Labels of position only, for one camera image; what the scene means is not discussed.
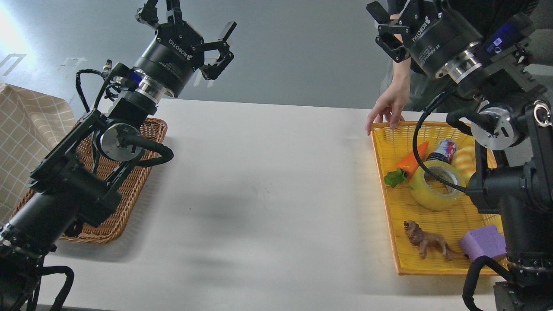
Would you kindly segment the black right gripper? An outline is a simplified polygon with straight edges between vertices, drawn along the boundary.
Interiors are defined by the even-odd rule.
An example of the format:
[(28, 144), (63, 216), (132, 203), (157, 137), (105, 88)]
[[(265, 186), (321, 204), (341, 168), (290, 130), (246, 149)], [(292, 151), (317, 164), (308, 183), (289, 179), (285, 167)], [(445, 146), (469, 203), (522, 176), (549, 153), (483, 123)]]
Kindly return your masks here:
[(476, 55), (482, 36), (446, 0), (409, 0), (399, 20), (378, 1), (366, 10), (377, 24), (375, 42), (396, 63), (411, 59), (428, 77), (449, 76), (455, 83), (482, 71)]

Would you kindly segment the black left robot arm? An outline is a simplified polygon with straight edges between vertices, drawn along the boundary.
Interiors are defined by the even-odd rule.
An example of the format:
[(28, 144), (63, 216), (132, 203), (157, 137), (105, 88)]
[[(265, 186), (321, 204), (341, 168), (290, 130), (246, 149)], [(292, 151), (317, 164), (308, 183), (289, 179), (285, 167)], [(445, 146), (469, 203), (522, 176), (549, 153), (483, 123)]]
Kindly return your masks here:
[(156, 0), (147, 1), (136, 20), (155, 37), (129, 68), (107, 60), (103, 71), (76, 74), (76, 89), (86, 114), (30, 173), (34, 196), (1, 230), (1, 309), (34, 311), (41, 279), (63, 274), (63, 287), (51, 306), (59, 311), (71, 290), (74, 272), (67, 266), (44, 266), (62, 236), (75, 237), (85, 224), (96, 228), (116, 212), (119, 188), (136, 167), (169, 162), (173, 151), (142, 137), (140, 126), (154, 115), (164, 95), (178, 97), (195, 71), (215, 80), (233, 60), (229, 22), (219, 39), (206, 42), (182, 19), (180, 2), (166, 2), (160, 23)]

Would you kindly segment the person's forearm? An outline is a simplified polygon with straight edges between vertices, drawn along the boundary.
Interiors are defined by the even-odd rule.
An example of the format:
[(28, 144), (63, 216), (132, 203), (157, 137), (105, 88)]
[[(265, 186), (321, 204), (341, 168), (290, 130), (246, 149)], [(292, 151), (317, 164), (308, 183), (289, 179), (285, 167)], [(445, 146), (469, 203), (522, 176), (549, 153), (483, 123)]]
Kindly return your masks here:
[(410, 86), (411, 57), (393, 63), (393, 75), (390, 86), (395, 90), (406, 90)]

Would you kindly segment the person's hand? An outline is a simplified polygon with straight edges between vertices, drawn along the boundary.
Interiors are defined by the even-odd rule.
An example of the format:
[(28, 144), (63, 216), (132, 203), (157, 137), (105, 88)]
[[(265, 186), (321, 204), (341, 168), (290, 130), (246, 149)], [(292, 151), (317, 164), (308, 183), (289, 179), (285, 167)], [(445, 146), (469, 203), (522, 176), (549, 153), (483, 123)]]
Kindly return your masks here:
[(367, 116), (365, 131), (368, 136), (375, 123), (386, 121), (391, 129), (397, 128), (399, 122), (404, 120), (402, 112), (409, 100), (409, 91), (409, 79), (392, 80)]

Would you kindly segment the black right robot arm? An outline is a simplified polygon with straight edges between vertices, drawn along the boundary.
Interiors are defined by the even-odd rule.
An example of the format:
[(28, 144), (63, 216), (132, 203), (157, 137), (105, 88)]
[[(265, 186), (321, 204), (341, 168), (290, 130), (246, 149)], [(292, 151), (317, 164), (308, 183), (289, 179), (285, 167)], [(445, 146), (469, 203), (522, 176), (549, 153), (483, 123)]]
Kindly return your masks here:
[(531, 63), (531, 14), (537, 0), (494, 0), (492, 14), (470, 13), (468, 0), (408, 0), (391, 18), (373, 1), (377, 44), (399, 63), (412, 59), (432, 79), (448, 76), (458, 94), (487, 102), (448, 114), (449, 125), (473, 136), (476, 173), (463, 191), (481, 214), (503, 224), (507, 268), (489, 256), (470, 264), (463, 300), (487, 266), (504, 278), (494, 285), (499, 311), (552, 309), (552, 105)]

